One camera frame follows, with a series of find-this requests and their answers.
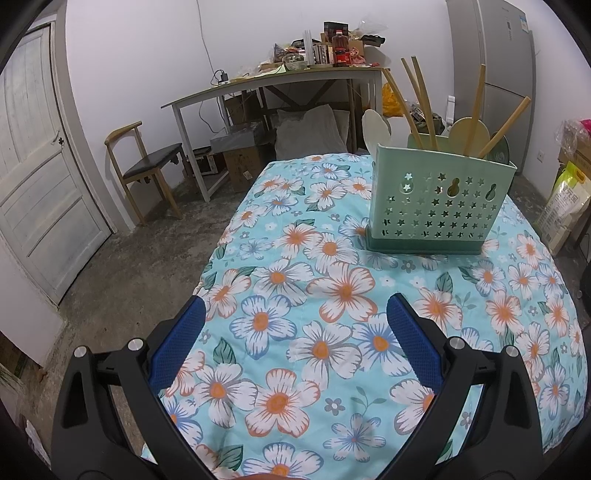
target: desk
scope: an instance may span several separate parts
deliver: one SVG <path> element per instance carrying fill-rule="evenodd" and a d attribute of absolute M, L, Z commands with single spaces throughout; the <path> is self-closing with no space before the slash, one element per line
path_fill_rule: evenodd
<path fill-rule="evenodd" d="M 349 91 L 349 104 L 353 103 L 353 93 L 351 80 L 364 80 L 369 85 L 369 104 L 370 107 L 379 113 L 382 113 L 382 69 L 379 67 L 349 67 L 349 68 L 321 68 L 321 69 L 306 69 L 298 70 L 295 72 L 285 72 L 263 75 L 260 77 L 253 77 L 245 80 L 238 80 L 237 82 L 230 82 L 226 85 L 215 86 L 208 88 L 202 92 L 194 93 L 186 96 L 174 102 L 163 105 L 162 108 L 171 106 L 173 108 L 174 118 L 177 121 L 178 131 L 181 135 L 183 142 L 183 148 L 189 162 L 195 172 L 195 179 L 199 185 L 199 189 L 206 202 L 209 202 L 211 195 L 222 185 L 228 176 L 226 170 L 220 179 L 212 186 L 207 189 L 203 177 L 197 166 L 197 160 L 193 154 L 193 147 L 189 141 L 189 135 L 187 134 L 187 128 L 185 127 L 183 114 L 181 108 L 194 105 L 195 103 L 203 102 L 212 98 L 219 98 L 223 100 L 225 95 L 232 93 L 242 92 L 244 90 L 257 90 L 262 87 L 274 87 L 276 85 L 284 85 L 286 83 L 297 83 L 297 82 L 311 82 L 314 80 L 347 80 L 348 91 Z M 230 120 L 228 113 L 222 108 L 222 115 L 224 117 L 224 123 L 229 126 Z"/>

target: floral tablecloth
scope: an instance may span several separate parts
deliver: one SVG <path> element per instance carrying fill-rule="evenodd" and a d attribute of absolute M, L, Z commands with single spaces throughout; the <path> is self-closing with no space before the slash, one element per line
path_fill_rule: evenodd
<path fill-rule="evenodd" d="M 269 164 L 204 269 L 207 323 L 161 400 L 218 478 L 379 475 L 433 399 L 388 326 L 396 292 L 448 336 L 520 350 L 545 449 L 582 418 L 574 304 L 511 199 L 480 256 L 384 255 L 365 249 L 371 181 L 370 157 Z M 472 387 L 442 459 L 457 454 L 479 395 Z"/>

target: plastic bottle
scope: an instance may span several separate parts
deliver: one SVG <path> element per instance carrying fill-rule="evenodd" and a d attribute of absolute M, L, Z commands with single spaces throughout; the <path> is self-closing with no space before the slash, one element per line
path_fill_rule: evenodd
<path fill-rule="evenodd" d="M 335 66 L 346 67 L 351 64 L 349 53 L 349 39 L 343 35 L 342 30 L 337 30 L 332 38 L 333 51 L 335 55 Z"/>

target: white refrigerator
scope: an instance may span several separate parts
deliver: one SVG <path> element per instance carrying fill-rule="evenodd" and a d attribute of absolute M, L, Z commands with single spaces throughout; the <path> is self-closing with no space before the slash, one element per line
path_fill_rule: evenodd
<path fill-rule="evenodd" d="M 494 134 L 524 97 L 531 106 L 507 133 L 509 156 L 521 172 L 535 105 L 535 53 L 525 13 L 504 0 L 447 0 L 452 28 L 454 120 L 471 116 L 479 66 L 486 65 L 481 119 Z"/>

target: white door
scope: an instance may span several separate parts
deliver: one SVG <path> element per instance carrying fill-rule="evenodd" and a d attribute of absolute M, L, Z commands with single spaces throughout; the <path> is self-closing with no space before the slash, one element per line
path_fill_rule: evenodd
<path fill-rule="evenodd" d="M 0 75 L 0 231 L 57 304 L 111 231 L 67 145 L 50 34 L 26 35 Z"/>

